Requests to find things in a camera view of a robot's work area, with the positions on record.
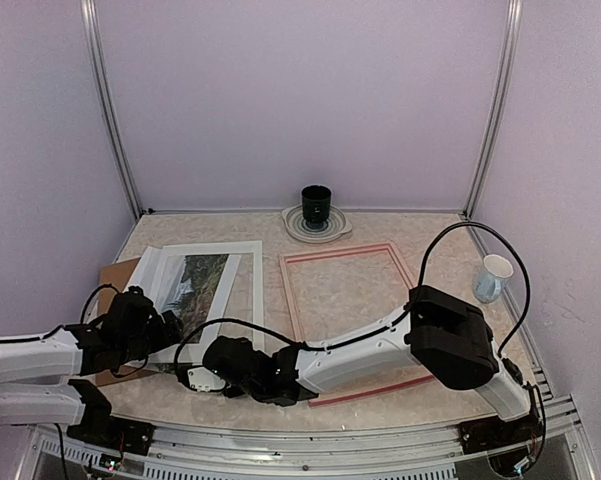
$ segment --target pink frame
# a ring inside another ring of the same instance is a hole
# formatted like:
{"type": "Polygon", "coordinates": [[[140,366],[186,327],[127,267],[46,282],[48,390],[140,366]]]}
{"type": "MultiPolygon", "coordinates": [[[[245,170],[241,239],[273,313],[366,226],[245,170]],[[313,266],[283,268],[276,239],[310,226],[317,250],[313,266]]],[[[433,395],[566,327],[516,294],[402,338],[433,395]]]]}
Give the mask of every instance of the pink frame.
{"type": "MultiPolygon", "coordinates": [[[[300,322],[300,315],[298,313],[298,305],[293,294],[293,288],[291,285],[291,279],[289,277],[288,266],[293,263],[307,262],[313,260],[325,260],[329,258],[345,257],[349,255],[363,255],[366,253],[379,253],[386,252],[393,260],[396,269],[402,281],[404,282],[407,290],[413,288],[416,282],[414,276],[407,267],[403,258],[398,254],[398,249],[393,242],[375,243],[371,245],[357,246],[357,247],[344,247],[330,250],[323,250],[320,252],[311,253],[297,253],[297,254],[286,254],[280,255],[280,270],[282,272],[282,283],[284,286],[284,292],[287,297],[287,304],[289,305],[289,314],[291,316],[291,326],[293,328],[293,334],[296,340],[304,341],[305,333],[300,322]]],[[[401,388],[407,388],[415,385],[419,385],[424,382],[433,380],[435,377],[432,375],[424,375],[419,378],[412,379],[410,381],[396,381],[390,383],[379,383],[373,388],[352,388],[350,391],[338,392],[332,394],[320,395],[316,400],[310,400],[309,405],[312,407],[318,407],[323,405],[331,405],[339,402],[346,402],[355,400],[363,397],[369,397],[373,395],[379,395],[381,393],[387,393],[401,388]]]]}

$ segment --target lavender backdrop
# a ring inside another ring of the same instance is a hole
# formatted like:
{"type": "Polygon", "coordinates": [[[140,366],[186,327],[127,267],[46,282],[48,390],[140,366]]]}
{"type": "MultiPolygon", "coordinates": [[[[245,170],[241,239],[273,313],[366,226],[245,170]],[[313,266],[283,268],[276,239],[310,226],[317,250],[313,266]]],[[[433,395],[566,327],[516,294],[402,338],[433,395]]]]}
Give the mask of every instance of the lavender backdrop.
{"type": "Polygon", "coordinates": [[[107,142],[79,2],[0,1],[0,335],[77,321],[129,232],[107,142]]]}
{"type": "Polygon", "coordinates": [[[144,205],[460,210],[506,0],[118,0],[98,13],[144,205]]]}
{"type": "Polygon", "coordinates": [[[601,466],[601,0],[525,2],[477,219],[529,265],[533,337],[556,393],[573,392],[601,466]]]}

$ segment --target robotic arm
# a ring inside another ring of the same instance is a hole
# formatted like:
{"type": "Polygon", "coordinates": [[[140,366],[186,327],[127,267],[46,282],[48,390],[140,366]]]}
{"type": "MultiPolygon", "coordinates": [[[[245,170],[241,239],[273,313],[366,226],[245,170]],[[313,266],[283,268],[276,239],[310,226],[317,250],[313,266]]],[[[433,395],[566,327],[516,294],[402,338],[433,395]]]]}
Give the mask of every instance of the robotic arm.
{"type": "Polygon", "coordinates": [[[359,377],[424,365],[450,389],[476,390],[505,422],[529,415],[529,387],[513,362],[494,355],[497,345],[481,310],[435,288],[419,288],[410,292],[417,302],[407,315],[398,308],[366,327],[290,345],[271,357],[254,351],[247,339],[221,336],[207,349],[203,365],[234,392],[281,406],[359,377]]]}
{"type": "Polygon", "coordinates": [[[0,337],[0,425],[58,423],[68,425],[69,436],[105,447],[118,449],[123,436],[128,451],[142,453],[151,425],[112,417],[111,404],[86,380],[61,381],[117,371],[181,339],[179,320],[171,312],[158,315],[138,287],[116,295],[109,311],[89,324],[59,326],[36,337],[0,337]]]}

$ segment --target metal pole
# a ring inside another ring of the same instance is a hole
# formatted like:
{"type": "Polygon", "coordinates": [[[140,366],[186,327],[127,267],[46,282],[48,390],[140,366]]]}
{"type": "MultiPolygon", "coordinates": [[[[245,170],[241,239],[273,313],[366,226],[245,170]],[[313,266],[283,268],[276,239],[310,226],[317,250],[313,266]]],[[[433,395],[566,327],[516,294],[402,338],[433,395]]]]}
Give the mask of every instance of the metal pole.
{"type": "Polygon", "coordinates": [[[129,167],[129,162],[127,161],[127,156],[122,146],[118,121],[113,108],[113,100],[104,64],[102,44],[100,42],[95,0],[80,0],[80,3],[82,7],[82,20],[87,35],[89,54],[91,56],[91,66],[93,67],[93,73],[96,80],[96,89],[102,107],[104,122],[109,134],[109,141],[111,142],[111,148],[113,149],[116,168],[120,175],[120,181],[122,182],[122,187],[131,213],[135,220],[138,221],[143,214],[142,202],[140,201],[140,195],[138,194],[138,189],[133,180],[131,168],[129,167]]]}
{"type": "Polygon", "coordinates": [[[516,46],[518,44],[521,14],[522,0],[509,0],[509,14],[507,16],[505,40],[502,47],[502,55],[500,57],[496,91],[491,104],[487,130],[482,141],[482,147],[480,148],[478,167],[476,168],[473,183],[471,184],[471,190],[469,191],[469,198],[467,199],[464,209],[464,214],[469,219],[472,219],[475,214],[498,137],[498,130],[500,129],[504,105],[507,98],[507,90],[509,89],[511,72],[513,70],[516,46]]]}

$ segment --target black cup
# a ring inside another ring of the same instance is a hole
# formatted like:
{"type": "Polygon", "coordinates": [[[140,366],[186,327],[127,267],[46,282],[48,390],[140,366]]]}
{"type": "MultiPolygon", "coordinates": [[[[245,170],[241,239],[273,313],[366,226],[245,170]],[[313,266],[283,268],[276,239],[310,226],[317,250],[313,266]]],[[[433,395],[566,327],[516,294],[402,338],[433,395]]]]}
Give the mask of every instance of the black cup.
{"type": "Polygon", "coordinates": [[[302,190],[302,216],[311,230],[325,227],[331,210],[331,190],[322,185],[310,185],[302,190]]]}

